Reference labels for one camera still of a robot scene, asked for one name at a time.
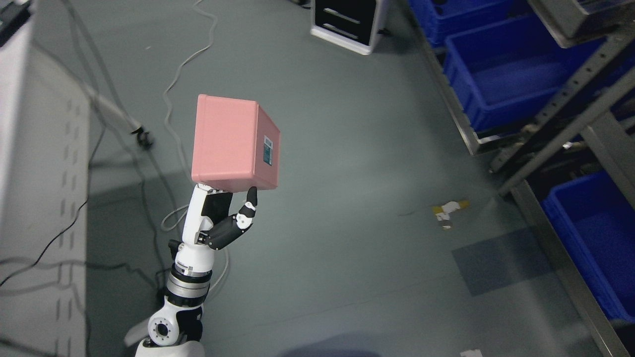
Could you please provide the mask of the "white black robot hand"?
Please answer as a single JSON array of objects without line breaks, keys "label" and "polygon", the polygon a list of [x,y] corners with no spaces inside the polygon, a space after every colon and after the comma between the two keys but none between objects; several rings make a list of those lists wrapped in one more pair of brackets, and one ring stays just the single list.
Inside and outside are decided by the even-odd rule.
[{"label": "white black robot hand", "polygon": [[204,210],[208,202],[221,193],[202,183],[193,188],[182,242],[173,258],[177,274],[188,278],[208,276],[213,270],[215,251],[229,246],[252,227],[258,206],[257,188],[248,189],[247,200],[237,213],[213,222]]}]

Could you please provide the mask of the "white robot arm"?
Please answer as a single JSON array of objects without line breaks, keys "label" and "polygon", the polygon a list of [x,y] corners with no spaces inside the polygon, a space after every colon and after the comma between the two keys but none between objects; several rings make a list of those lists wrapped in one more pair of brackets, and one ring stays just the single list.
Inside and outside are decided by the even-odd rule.
[{"label": "white robot arm", "polygon": [[203,303],[211,276],[212,271],[188,273],[173,265],[163,290],[163,305],[129,329],[125,346],[134,347],[136,357],[203,357]]}]

